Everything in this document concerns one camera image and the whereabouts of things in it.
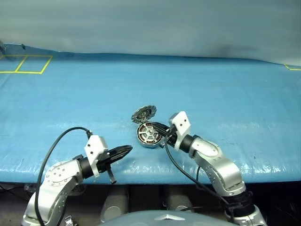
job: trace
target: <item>white wall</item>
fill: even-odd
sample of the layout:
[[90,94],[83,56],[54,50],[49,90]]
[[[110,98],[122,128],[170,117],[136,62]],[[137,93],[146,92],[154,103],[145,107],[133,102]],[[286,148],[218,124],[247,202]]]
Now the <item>white wall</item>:
[[301,0],[0,0],[0,40],[301,65]]

